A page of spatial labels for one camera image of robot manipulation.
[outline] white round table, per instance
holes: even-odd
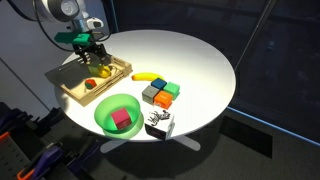
[[[220,51],[200,39],[170,31],[137,30],[113,34],[103,43],[109,54],[132,64],[133,72],[128,77],[85,107],[55,88],[57,101],[65,114],[94,133],[105,136],[95,122],[94,111],[103,99],[113,94],[126,93],[136,97],[146,117],[151,105],[142,100],[142,91],[150,82],[131,80],[135,73],[158,73],[166,81],[180,85],[180,94],[169,108],[175,116],[171,138],[178,141],[179,137],[185,137],[182,135],[212,122],[234,95],[236,80],[231,64]],[[72,54],[65,62],[77,57]],[[148,135],[143,127],[127,141],[158,139]]]

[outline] green cube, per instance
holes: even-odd
[[[180,93],[180,86],[178,84],[168,82],[163,88],[163,91],[171,94],[173,96],[173,100],[175,100]]]

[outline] blue cube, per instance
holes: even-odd
[[[160,78],[157,78],[151,82],[151,86],[153,86],[157,89],[160,89],[160,90],[162,90],[166,85],[167,85],[167,82],[160,79]]]

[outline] orange cube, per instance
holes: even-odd
[[[169,109],[169,107],[172,104],[172,95],[164,92],[164,91],[160,91],[155,97],[154,97],[154,105],[160,106],[164,109]]]

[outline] gray cube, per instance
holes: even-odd
[[[142,100],[153,105],[153,98],[158,94],[160,90],[149,85],[142,91]]]

